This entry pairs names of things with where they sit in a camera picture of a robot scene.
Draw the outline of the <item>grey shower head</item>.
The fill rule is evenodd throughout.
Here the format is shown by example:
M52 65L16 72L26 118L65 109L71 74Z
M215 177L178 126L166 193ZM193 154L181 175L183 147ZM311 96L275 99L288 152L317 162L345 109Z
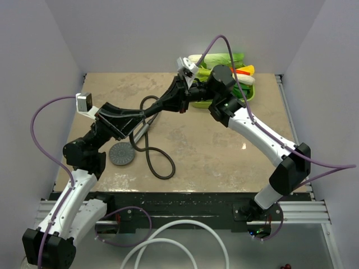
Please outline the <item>grey shower head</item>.
M134 142L137 143L142 136L147 134L150 128L149 123L145 123L134 135ZM130 164L135 158L135 149L129 142L119 142L114 144L109 150L109 159L116 166Z

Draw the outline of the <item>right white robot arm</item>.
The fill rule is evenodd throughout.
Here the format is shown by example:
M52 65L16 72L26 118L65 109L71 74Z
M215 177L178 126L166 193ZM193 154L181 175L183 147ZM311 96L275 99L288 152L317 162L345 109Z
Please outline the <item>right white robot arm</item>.
M206 82L187 82L187 74L179 72L169 89L144 114L158 112L184 113L190 102L211 100L210 115L217 121L256 146L274 165L269 183L254 198L250 214L263 220L270 207L292 193L310 174L311 149L305 143L296 145L264 124L251 112L249 105L233 92L236 83L228 66L216 65Z

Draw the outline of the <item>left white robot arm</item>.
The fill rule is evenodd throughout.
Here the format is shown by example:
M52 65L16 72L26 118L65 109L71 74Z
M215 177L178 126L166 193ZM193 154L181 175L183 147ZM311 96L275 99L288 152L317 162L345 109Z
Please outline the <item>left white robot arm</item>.
M106 154L99 149L111 138L122 137L112 119L130 113L110 104L97 108L86 101L77 101L76 110L94 123L84 137L64 146L63 155L73 167L60 165L69 175L68 183L44 219L22 236L27 261L38 268L70 268L77 245L89 230L101 218L110 220L116 214L110 196L85 198L105 169Z

